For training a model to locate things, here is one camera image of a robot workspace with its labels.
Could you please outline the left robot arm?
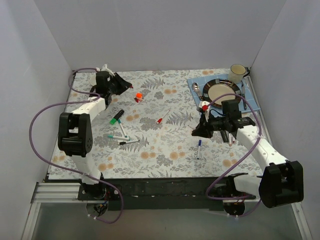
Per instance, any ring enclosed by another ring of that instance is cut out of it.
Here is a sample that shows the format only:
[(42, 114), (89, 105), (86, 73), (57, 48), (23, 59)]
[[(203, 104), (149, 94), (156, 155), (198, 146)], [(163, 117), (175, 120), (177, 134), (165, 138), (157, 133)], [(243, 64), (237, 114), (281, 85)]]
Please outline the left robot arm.
[(92, 120), (106, 110), (112, 102), (113, 95), (121, 95), (133, 85), (118, 73), (101, 70), (94, 75), (94, 85), (87, 92), (88, 100), (72, 112), (63, 112), (59, 117), (58, 148), (70, 157), (81, 182), (91, 185), (89, 194), (95, 200), (106, 196), (106, 187), (99, 183), (101, 171), (96, 167), (91, 150), (93, 147)]

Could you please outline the blue checked placemat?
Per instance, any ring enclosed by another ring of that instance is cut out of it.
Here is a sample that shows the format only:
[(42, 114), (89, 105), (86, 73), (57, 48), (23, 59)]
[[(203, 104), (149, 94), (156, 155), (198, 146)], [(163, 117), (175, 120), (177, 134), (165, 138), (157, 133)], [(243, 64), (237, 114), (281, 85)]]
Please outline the blue checked placemat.
[(200, 104), (200, 101), (210, 103), (223, 94), (237, 94), (237, 96), (224, 96), (210, 106), (210, 113), (215, 117), (223, 115), (222, 101), (226, 100), (236, 100), (238, 108), (243, 114), (249, 113), (251, 110), (260, 110), (245, 80), (235, 84), (228, 80), (227, 74), (217, 74), (191, 78), (187, 80), (187, 84), (196, 106)]

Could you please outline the orange highlighter cap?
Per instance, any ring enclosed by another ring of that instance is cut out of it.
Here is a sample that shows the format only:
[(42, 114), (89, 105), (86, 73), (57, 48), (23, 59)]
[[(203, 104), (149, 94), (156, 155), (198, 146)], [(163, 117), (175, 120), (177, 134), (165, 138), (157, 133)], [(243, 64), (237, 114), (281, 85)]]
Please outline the orange highlighter cap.
[(136, 97), (137, 97), (137, 98), (142, 98), (142, 97), (143, 97), (143, 95), (142, 95), (141, 93), (139, 93), (139, 92), (138, 92), (138, 93), (136, 94)]

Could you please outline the aluminium frame rail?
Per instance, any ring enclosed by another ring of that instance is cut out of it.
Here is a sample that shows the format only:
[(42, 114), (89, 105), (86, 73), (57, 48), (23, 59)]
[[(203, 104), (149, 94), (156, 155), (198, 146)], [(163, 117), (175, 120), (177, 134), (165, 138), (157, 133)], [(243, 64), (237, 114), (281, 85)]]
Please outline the aluminium frame rail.
[(78, 201), (79, 183), (37, 183), (32, 203), (73, 203)]

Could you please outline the blue capped white pen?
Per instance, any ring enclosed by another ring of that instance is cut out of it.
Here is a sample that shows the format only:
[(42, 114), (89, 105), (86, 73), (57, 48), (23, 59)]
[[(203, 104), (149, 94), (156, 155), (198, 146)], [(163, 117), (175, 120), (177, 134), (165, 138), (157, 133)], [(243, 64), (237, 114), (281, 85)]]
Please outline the blue capped white pen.
[(199, 140), (198, 140), (198, 146), (197, 146), (197, 155), (196, 155), (196, 159), (197, 159), (197, 160), (200, 159), (201, 145), (202, 145), (202, 140), (199, 139)]

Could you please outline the cream enamel mug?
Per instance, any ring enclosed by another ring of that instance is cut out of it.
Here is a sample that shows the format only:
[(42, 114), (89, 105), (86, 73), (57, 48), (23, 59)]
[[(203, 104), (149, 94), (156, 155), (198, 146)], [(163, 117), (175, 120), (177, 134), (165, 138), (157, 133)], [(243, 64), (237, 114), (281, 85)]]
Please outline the cream enamel mug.
[(249, 74), (250, 70), (247, 67), (241, 64), (233, 64), (229, 69), (227, 80), (234, 84), (239, 84)]

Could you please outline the pink capped white pen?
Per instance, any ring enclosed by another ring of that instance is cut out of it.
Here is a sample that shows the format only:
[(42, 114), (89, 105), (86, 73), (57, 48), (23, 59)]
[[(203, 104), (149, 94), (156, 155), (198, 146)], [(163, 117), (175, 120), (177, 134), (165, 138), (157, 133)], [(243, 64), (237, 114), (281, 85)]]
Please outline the pink capped white pen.
[(233, 144), (233, 136), (231, 133), (228, 134), (228, 144), (229, 144), (229, 146), (232, 146), (232, 144)]

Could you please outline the orange capped black highlighter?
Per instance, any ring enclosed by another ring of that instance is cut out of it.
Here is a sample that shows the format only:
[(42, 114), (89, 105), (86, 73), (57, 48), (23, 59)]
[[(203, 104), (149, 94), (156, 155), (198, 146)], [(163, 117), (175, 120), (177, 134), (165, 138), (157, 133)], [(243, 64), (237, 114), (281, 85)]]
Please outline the orange capped black highlighter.
[(221, 134), (223, 142), (224, 143), (228, 143), (229, 142), (229, 138), (228, 138), (227, 132), (225, 130), (222, 130), (220, 132), (220, 134)]

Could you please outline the green capped black highlighter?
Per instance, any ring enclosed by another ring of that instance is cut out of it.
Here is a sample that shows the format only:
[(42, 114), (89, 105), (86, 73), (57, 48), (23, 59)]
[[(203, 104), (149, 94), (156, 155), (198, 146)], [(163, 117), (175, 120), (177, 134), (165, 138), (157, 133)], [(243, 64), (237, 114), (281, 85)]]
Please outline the green capped black highlighter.
[(119, 120), (119, 118), (124, 114), (124, 110), (123, 109), (121, 109), (111, 120), (110, 120), (110, 124), (111, 125), (114, 125), (118, 120)]

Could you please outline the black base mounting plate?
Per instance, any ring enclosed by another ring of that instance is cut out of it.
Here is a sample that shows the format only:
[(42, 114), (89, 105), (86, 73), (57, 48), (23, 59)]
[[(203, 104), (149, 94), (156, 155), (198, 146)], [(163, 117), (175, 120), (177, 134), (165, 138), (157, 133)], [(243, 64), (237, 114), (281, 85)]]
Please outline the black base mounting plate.
[(214, 180), (214, 177), (108, 179), (109, 185), (81, 184), (77, 199), (106, 201), (110, 211), (118, 211), (121, 207), (126, 210), (233, 209), (241, 215), (245, 210), (242, 200), (231, 204), (206, 197), (206, 190)]

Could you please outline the black capped white pen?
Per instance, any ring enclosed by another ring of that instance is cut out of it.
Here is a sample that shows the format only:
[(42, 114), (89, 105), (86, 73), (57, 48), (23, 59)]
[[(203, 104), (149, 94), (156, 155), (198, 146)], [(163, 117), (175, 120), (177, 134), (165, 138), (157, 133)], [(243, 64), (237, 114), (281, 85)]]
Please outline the black capped white pen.
[(118, 144), (120, 146), (123, 146), (123, 145), (126, 145), (126, 144), (133, 144), (133, 143), (138, 143), (140, 140), (129, 140), (129, 141), (122, 141), (122, 142), (119, 142)]

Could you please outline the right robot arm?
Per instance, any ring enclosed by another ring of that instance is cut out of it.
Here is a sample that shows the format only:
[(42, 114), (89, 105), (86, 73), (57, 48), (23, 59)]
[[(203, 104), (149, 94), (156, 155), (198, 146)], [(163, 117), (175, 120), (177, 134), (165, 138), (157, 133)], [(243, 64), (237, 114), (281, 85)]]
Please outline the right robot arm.
[(227, 131), (248, 150), (263, 171), (261, 177), (247, 173), (228, 176), (226, 198), (238, 199), (241, 195), (260, 198), (268, 208), (274, 208), (304, 199), (303, 166), (290, 161), (262, 138), (258, 121), (243, 117), (235, 100), (222, 102), (222, 116), (215, 117), (209, 104), (201, 102), (199, 124), (192, 136), (210, 139), (215, 131)]

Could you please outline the black rimmed beige plate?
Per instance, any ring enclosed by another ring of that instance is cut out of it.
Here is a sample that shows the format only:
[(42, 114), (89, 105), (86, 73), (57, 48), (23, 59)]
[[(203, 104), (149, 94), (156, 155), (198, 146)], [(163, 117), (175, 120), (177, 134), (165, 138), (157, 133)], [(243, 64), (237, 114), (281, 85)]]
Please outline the black rimmed beige plate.
[[(233, 82), (226, 79), (220, 79), (220, 78), (216, 78), (208, 81), (202, 89), (202, 96), (204, 100), (207, 102), (212, 102), (214, 99), (225, 94), (237, 94), (240, 96), (242, 92), (240, 88)], [(239, 104), (242, 100), (239, 96), (226, 95), (218, 99), (217, 101), (215, 101), (212, 106), (218, 109), (221, 109), (222, 101), (227, 101), (227, 100), (236, 100), (237, 103)]]

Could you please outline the red ceramic cup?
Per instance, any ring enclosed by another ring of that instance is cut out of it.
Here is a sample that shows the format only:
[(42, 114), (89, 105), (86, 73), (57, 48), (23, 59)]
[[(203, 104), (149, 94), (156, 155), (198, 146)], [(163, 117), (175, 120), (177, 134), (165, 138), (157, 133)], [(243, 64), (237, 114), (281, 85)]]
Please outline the red ceramic cup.
[(89, 78), (89, 83), (91, 86), (95, 86), (97, 84), (96, 81), (96, 74), (93, 74), (90, 78)]

